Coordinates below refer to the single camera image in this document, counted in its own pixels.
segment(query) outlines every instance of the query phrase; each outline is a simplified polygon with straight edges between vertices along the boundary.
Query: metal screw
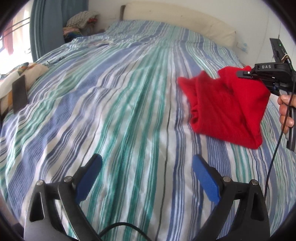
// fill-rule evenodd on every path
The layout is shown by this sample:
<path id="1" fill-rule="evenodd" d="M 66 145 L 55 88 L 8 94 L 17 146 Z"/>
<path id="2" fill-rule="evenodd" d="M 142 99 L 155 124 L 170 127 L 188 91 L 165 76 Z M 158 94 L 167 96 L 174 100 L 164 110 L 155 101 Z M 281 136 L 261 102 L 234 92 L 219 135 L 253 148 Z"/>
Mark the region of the metal screw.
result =
<path id="1" fill-rule="evenodd" d="M 255 185 L 255 186 L 258 185 L 258 182 L 257 182 L 256 180 L 254 180 L 254 179 L 251 181 L 251 183 L 252 183 L 253 185 Z"/>
<path id="2" fill-rule="evenodd" d="M 225 176 L 225 177 L 223 177 L 223 181 L 228 183 L 231 181 L 231 178 L 228 176 Z"/>
<path id="3" fill-rule="evenodd" d="M 72 177 L 71 177 L 71 176 L 66 176 L 66 177 L 64 178 L 64 181 L 65 181 L 66 183 L 68 183 L 68 182 L 72 181 Z"/>
<path id="4" fill-rule="evenodd" d="M 39 180 L 36 182 L 36 185 L 41 186 L 43 184 L 43 180 Z"/>

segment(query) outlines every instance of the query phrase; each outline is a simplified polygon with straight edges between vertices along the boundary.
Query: white wall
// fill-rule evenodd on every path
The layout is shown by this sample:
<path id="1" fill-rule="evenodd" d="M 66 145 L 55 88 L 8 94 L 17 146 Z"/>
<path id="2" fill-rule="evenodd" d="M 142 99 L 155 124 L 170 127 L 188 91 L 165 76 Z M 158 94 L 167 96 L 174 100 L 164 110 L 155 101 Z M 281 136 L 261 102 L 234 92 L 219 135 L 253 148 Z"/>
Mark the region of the white wall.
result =
<path id="1" fill-rule="evenodd" d="M 89 0 L 89 9 L 100 12 L 97 30 L 119 20 L 120 6 L 132 0 Z M 236 42 L 247 43 L 248 53 L 234 47 L 242 63 L 270 62 L 269 38 L 280 38 L 290 55 L 296 49 L 287 30 L 262 0 L 154 0 L 187 7 L 214 16 L 236 29 Z"/>

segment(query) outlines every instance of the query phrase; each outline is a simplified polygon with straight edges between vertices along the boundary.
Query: bed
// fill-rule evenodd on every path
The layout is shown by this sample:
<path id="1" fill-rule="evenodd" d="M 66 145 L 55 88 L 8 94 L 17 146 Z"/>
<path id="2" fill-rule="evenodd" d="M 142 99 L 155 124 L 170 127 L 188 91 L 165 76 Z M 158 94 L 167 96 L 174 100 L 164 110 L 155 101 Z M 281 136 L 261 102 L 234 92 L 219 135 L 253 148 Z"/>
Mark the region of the bed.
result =
<path id="1" fill-rule="evenodd" d="M 103 157 L 103 168 L 80 206 L 97 232 L 126 221 L 154 240 L 191 240 L 214 207 L 192 171 L 195 154 L 222 176 L 240 182 L 254 178 L 264 189 L 280 135 L 277 106 L 268 103 L 263 144 L 247 149 L 194 133 L 190 106 L 176 82 L 201 70 L 214 78 L 225 66 L 241 67 L 230 48 L 169 23 L 123 20 L 105 33 L 51 51 L 38 63 L 49 71 L 30 89 L 29 104 L 8 113 L 0 135 L 1 192 L 22 225 L 35 183 L 73 175 L 93 153 Z M 283 138 L 266 201 L 271 232 L 296 201 L 295 160 Z M 220 237 L 229 230 L 237 204 Z M 75 237 L 63 207 L 56 205 Z M 119 227 L 106 240 L 141 237 Z"/>

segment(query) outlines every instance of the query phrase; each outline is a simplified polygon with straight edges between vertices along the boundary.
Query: hand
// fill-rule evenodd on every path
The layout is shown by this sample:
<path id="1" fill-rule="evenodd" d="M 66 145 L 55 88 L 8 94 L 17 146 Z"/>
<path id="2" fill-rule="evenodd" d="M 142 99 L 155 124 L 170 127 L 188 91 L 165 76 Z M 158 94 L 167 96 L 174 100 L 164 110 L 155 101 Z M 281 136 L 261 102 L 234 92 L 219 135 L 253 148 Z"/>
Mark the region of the hand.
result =
<path id="1" fill-rule="evenodd" d="M 281 128 L 282 129 L 283 129 L 283 124 L 284 124 L 285 117 L 286 117 L 286 112 L 288 110 L 288 104 L 289 104 L 289 101 L 290 101 L 290 97 L 291 97 L 291 95 L 281 95 L 278 98 L 278 104 L 280 105 L 279 106 L 279 113 L 281 115 L 279 117 L 279 121 L 281 123 Z M 293 95 L 291 106 L 296 107 L 296 95 Z M 291 117 L 288 116 L 286 126 L 285 126 L 285 129 L 284 129 L 284 133 L 285 134 L 288 133 L 289 127 L 293 127 L 293 125 L 294 125 L 294 120 Z"/>

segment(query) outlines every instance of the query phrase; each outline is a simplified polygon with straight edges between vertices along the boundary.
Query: cream headboard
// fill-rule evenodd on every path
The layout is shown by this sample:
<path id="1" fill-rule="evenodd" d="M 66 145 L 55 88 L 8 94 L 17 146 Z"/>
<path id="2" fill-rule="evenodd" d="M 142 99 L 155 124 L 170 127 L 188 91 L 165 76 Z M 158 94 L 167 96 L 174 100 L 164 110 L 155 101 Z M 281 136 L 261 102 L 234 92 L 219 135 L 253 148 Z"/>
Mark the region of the cream headboard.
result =
<path id="1" fill-rule="evenodd" d="M 232 48 L 235 29 L 210 15 L 172 4 L 131 2 L 124 8 L 123 20 L 153 20 L 188 28 L 216 44 Z"/>

